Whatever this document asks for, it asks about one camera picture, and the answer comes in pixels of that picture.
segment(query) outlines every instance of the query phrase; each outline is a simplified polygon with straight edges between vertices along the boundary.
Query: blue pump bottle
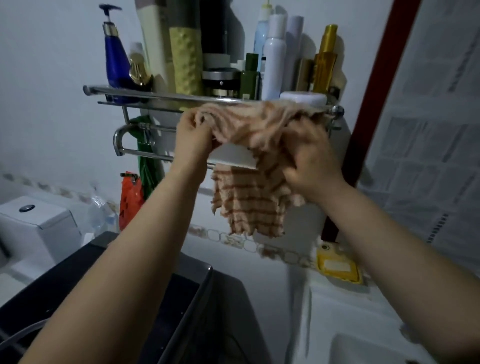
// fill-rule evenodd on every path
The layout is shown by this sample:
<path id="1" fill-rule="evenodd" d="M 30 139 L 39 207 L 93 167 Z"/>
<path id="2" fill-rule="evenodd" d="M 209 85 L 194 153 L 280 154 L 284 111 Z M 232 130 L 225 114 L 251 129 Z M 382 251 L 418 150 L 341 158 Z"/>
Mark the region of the blue pump bottle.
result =
<path id="1" fill-rule="evenodd" d="M 102 9 L 105 16 L 108 17 L 108 21 L 103 23 L 108 83 L 114 88 L 134 89 L 135 84 L 129 75 L 130 62 L 120 41 L 117 27 L 110 21 L 110 10 L 121 10 L 121 8 L 110 4 L 100 4 L 98 7 Z M 139 100 L 134 97 L 114 96 L 113 101 L 131 103 Z"/>

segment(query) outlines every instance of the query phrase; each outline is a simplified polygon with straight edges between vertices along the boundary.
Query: metal shelf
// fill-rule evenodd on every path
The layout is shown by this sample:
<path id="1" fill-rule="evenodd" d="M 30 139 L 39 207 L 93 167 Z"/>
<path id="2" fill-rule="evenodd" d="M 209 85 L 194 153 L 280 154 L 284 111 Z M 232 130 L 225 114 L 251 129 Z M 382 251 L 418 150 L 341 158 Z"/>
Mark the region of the metal shelf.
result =
<path id="1" fill-rule="evenodd" d="M 191 108 L 194 106 L 199 106 L 207 102 L 223 104 L 223 105 L 236 105 L 242 103 L 252 103 L 259 101 L 250 101 L 250 100 L 241 100 L 239 98 L 228 98 L 228 97 L 208 97 L 208 96 L 192 96 L 192 95 L 182 95 L 182 94 L 169 94 L 169 93 L 154 93 L 154 92 L 144 92 L 136 91 L 122 88 L 113 88 L 110 86 L 83 86 L 84 93 L 87 96 L 94 95 L 105 95 L 107 97 L 113 96 L 123 96 L 123 97 L 137 97 L 140 99 L 148 99 L 148 102 L 136 102 L 136 103 L 118 103 L 112 101 L 98 101 L 101 105 L 108 106 L 120 106 L 123 111 L 123 117 L 125 119 L 125 125 L 118 128 L 113 135 L 113 147 L 117 156 L 123 156 L 125 154 L 132 154 L 134 156 L 141 156 L 147 158 L 155 158 L 163 161 L 171 162 L 173 161 L 172 156 L 160 155 L 155 153 L 141 152 L 135 149 L 125 149 L 122 145 L 123 136 L 134 129 L 141 129 L 147 132 L 151 130 L 157 130 L 167 133 L 175 133 L 176 128 L 166 127 L 155 124 L 146 124 L 146 123 L 130 123 L 130 118 L 128 117 L 127 108 L 134 109 L 145 109 L 145 110 L 156 110 L 156 111 L 168 111 L 182 113 L 183 109 Z M 333 120 L 339 119 L 344 114 L 344 109 L 340 105 L 328 105 L 325 106 L 324 111 L 329 115 Z M 339 130 L 340 128 L 336 126 L 333 122 L 327 125 L 329 134 L 332 130 Z M 208 168 L 212 169 L 215 164 L 207 163 Z"/>

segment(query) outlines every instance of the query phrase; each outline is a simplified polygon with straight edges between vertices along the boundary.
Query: toilet tank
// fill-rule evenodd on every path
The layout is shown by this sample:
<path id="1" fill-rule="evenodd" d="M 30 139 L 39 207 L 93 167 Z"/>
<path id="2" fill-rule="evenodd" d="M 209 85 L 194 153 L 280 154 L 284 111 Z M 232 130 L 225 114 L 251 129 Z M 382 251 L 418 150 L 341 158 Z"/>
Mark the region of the toilet tank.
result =
<path id="1" fill-rule="evenodd" d="M 32 279 L 80 248 L 81 234 L 69 210 L 29 196 L 0 205 L 0 240 Z"/>

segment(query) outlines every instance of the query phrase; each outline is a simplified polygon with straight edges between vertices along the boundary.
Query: striped towel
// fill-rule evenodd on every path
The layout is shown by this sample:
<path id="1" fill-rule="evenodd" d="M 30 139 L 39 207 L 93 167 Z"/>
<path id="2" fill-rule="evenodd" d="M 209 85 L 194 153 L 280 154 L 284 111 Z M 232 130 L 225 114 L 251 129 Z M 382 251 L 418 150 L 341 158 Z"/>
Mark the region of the striped towel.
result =
<path id="1" fill-rule="evenodd" d="M 324 110 L 287 100 L 228 107 L 205 104 L 198 109 L 197 125 L 208 123 L 219 142 L 245 146 L 257 161 L 256 170 L 222 164 L 213 170 L 212 211 L 221 209 L 231 234 L 252 235 L 257 230 L 268 237 L 280 236 L 287 208 L 305 204 L 287 185 L 278 163 L 284 128 L 302 116 L 317 123 L 328 121 Z"/>

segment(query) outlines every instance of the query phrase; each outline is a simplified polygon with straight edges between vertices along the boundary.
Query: orange bag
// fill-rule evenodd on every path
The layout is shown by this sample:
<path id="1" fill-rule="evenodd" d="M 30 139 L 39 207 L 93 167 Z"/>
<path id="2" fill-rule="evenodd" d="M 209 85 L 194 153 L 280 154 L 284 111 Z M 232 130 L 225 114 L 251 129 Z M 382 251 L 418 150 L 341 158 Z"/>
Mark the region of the orange bag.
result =
<path id="1" fill-rule="evenodd" d="M 122 231 L 135 217 L 145 200 L 144 193 L 142 191 L 142 181 L 138 175 L 131 172 L 126 172 L 122 173 L 120 176 L 123 177 L 123 181 L 121 183 L 119 214 L 119 227 L 120 231 Z"/>

